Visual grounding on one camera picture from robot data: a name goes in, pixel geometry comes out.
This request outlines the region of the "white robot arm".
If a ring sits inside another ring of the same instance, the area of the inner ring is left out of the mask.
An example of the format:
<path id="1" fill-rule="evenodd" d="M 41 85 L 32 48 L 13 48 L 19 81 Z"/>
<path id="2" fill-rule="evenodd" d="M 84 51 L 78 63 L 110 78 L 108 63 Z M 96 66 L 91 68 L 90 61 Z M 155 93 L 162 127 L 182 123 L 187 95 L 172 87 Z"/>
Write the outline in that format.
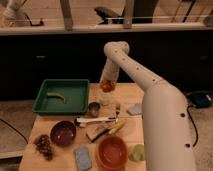
<path id="1" fill-rule="evenodd" d="M 183 93 L 148 68 L 128 56 L 125 41 L 104 45 L 106 64 L 101 81 L 116 81 L 119 69 L 144 91 L 143 135 L 147 171 L 197 171 L 188 102 Z"/>

